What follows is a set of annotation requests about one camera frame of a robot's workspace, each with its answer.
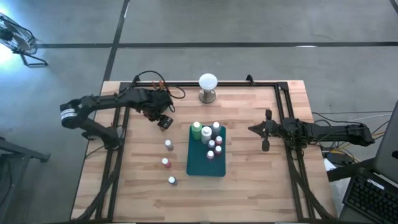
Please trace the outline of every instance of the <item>tripod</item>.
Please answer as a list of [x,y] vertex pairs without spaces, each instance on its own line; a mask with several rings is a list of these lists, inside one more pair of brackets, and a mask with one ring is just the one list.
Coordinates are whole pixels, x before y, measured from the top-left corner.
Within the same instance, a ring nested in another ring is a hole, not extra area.
[[[25,53],[25,52],[23,52],[21,50],[12,50],[12,53],[19,54],[21,56],[22,61],[24,62],[24,65],[26,65],[28,67],[47,66],[47,65],[49,65],[45,60],[43,60],[41,58],[38,58],[38,57],[35,57],[35,56],[32,56],[32,55],[29,55],[29,54],[27,54],[27,53]],[[41,62],[40,63],[29,63],[26,60],[26,57],[30,57],[30,58],[36,59],[38,61],[41,61]]]

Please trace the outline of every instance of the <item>lamp base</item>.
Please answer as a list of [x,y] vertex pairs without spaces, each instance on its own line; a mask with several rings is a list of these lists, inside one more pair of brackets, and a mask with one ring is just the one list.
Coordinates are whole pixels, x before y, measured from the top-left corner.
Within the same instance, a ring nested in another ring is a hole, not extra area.
[[201,89],[199,92],[199,100],[202,103],[212,103],[216,100],[216,91]]

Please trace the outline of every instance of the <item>white bottle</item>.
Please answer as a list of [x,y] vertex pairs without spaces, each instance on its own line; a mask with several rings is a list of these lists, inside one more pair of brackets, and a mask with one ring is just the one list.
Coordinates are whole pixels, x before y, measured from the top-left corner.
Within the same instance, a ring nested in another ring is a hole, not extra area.
[[201,129],[201,141],[203,144],[208,144],[211,140],[211,128],[205,126]]
[[220,131],[221,131],[221,125],[219,124],[219,122],[214,122],[211,125],[211,131],[212,131],[212,135],[215,138],[216,136],[220,135]]

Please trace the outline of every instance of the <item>metal stand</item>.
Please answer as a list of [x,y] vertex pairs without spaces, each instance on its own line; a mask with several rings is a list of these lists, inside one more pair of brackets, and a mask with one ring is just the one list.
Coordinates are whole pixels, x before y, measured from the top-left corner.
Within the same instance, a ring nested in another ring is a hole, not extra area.
[[[24,65],[26,65],[28,67],[38,67],[38,66],[47,66],[47,65],[49,65],[45,60],[43,60],[41,58],[38,58],[38,57],[35,57],[35,56],[32,56],[32,55],[29,55],[29,54],[26,54],[24,52],[21,52],[20,50],[13,50],[12,53],[19,54],[21,56],[22,61],[24,62]],[[28,63],[28,61],[26,60],[25,56],[33,58],[33,59],[36,59],[38,61],[41,61],[41,63]]]
[[47,162],[50,155],[15,145],[7,142],[4,138],[0,138],[0,150],[10,152],[9,154],[0,155],[0,167],[7,167],[7,172],[3,171],[2,174],[4,174],[5,177],[9,177],[9,181],[6,182],[9,186],[8,189],[3,191],[3,187],[5,189],[7,185],[2,185],[2,189],[0,191],[2,198],[0,203],[0,223],[2,223],[6,216],[11,198],[13,197],[15,189],[27,169],[30,159],[35,158],[41,162]]

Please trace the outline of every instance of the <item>keyboard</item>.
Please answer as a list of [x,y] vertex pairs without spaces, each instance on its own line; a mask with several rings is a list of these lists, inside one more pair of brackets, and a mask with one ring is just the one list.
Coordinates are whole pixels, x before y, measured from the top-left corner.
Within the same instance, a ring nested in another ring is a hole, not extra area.
[[398,189],[366,169],[351,178],[343,203],[375,223],[398,224]]

